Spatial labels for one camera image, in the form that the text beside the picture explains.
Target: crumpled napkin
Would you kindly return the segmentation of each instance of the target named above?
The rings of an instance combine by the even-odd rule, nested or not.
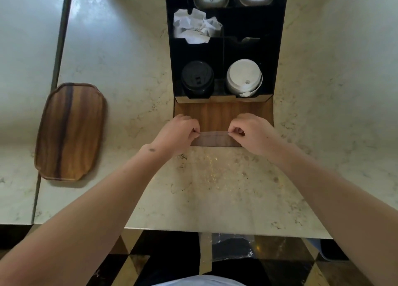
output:
[[[206,19],[206,13],[195,8],[190,15],[188,10],[175,12],[173,26],[174,37],[185,38],[189,44],[208,43],[210,37],[217,37],[222,28],[216,17]]]

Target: black cup lid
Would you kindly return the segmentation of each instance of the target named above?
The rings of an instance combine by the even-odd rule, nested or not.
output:
[[[213,82],[213,69],[203,61],[189,62],[182,69],[181,81],[192,91],[205,89]]]

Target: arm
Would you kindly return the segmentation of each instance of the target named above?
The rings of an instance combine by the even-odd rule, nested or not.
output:
[[[283,140],[263,118],[239,115],[228,131],[290,178],[341,249],[375,285],[398,285],[398,212],[394,208],[322,168]]]
[[[149,181],[199,132],[198,121],[190,117],[168,122],[151,144],[10,251],[0,261],[0,285],[86,285]]]

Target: plastic bag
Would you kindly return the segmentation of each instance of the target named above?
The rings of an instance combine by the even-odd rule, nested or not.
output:
[[[214,233],[212,234],[212,261],[256,258],[252,248],[254,245],[252,235]]]

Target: hand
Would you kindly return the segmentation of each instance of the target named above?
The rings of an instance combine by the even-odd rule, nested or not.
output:
[[[277,162],[288,146],[266,119],[251,113],[233,119],[228,134],[249,152],[265,156],[271,162]]]
[[[179,114],[167,122],[149,146],[150,149],[163,150],[172,157],[185,152],[199,135],[198,120]]]

